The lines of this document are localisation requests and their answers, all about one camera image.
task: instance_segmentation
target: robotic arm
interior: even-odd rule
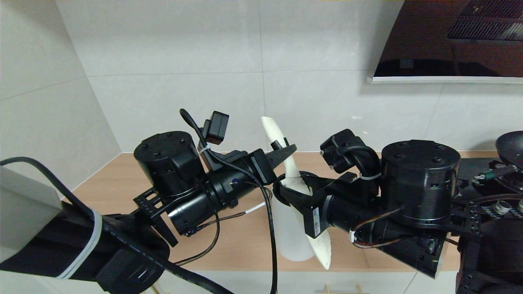
[[[281,185],[285,175],[277,177],[273,171],[296,150],[295,145],[272,144],[275,150],[267,154],[262,149],[215,153],[207,142],[223,141],[229,116],[215,111],[199,128],[185,110],[180,114],[196,131],[198,146],[181,131],[156,134],[142,141],[134,157],[153,187],[134,199],[138,209],[131,214],[103,216],[97,222],[96,212],[91,212],[40,163],[26,157],[0,161],[0,166],[13,162],[34,165],[72,203],[63,202],[62,211],[22,249],[6,260],[0,259],[0,270],[96,281],[112,294],[141,293],[168,270],[212,293],[231,294],[180,266],[212,249],[219,235],[219,211],[235,207],[239,199],[260,187],[271,233],[271,293],[276,293],[274,229],[269,196],[263,189],[274,184],[275,197],[298,209],[305,232],[312,238],[328,227],[340,227],[353,245],[378,248],[435,277],[452,233],[460,236],[457,294],[523,292],[521,220],[490,218],[479,207],[481,202],[519,200],[521,195],[463,200],[457,188],[460,155],[454,149],[431,141],[398,142],[383,149],[380,161],[359,137],[344,130],[321,145],[326,163],[344,174],[329,179],[301,172],[313,190],[309,196]],[[360,177],[346,172],[353,166],[360,170]],[[17,180],[30,181],[21,176]],[[17,190],[1,184],[3,195]],[[197,256],[170,263],[169,246],[178,241],[161,218],[163,214],[168,215],[179,234],[186,236],[197,233],[202,223],[215,216],[217,234],[213,244]]]
[[[452,241],[448,237],[459,235],[457,294],[523,293],[523,222],[489,216],[480,208],[481,203],[523,195],[464,200],[457,185],[460,154],[433,141],[389,144],[381,164],[348,129],[320,148],[331,169],[343,173],[357,166],[361,176],[346,172],[329,179],[302,172],[312,197],[279,184],[285,175],[278,178],[275,197],[301,212],[307,235],[314,238],[339,227],[353,245],[377,248],[432,278],[441,269],[446,241]]]

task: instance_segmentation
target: white tiled wall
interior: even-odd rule
[[[33,157],[74,188],[120,148],[55,1],[1,5],[0,159]],[[28,165],[9,168],[45,182]]]
[[[422,273],[416,273],[404,294],[454,294],[457,273],[440,272],[435,280]]]
[[[218,151],[267,148],[273,116],[300,151],[352,129],[376,150],[431,139],[493,150],[523,128],[523,85],[369,85],[401,1],[58,1],[124,152],[211,110],[231,115]]]

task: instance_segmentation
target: cable tie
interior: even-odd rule
[[[98,241],[100,240],[101,235],[103,219],[101,218],[100,213],[98,213],[96,210],[91,208],[91,211],[93,212],[95,224],[89,242],[87,242],[84,249],[80,252],[80,254],[78,254],[75,260],[73,260],[73,262],[64,270],[64,272],[56,278],[64,280],[69,279],[72,275],[74,275],[74,273],[76,272],[76,270],[78,270],[82,263],[84,263],[84,261],[87,259],[89,254],[91,254],[96,245],[98,245]]]
[[[360,175],[360,179],[362,179],[362,180],[372,180],[372,179],[379,178],[379,177],[381,177],[381,173],[378,173],[377,175],[373,175],[371,177],[364,177],[364,176]]]
[[[205,150],[210,150],[211,149],[211,145],[207,145],[205,147],[203,147],[202,149],[200,149],[200,151],[198,151],[198,154],[201,155]]]

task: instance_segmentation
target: black robotic joint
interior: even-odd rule
[[[393,218],[417,228],[444,223],[450,215],[461,156],[434,141],[410,140],[383,148],[381,196]]]

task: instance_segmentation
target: barcode label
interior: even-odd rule
[[[321,227],[320,227],[320,209],[318,207],[316,207],[312,211],[312,219],[314,220],[314,235],[318,236],[320,234],[320,232],[321,232]]]

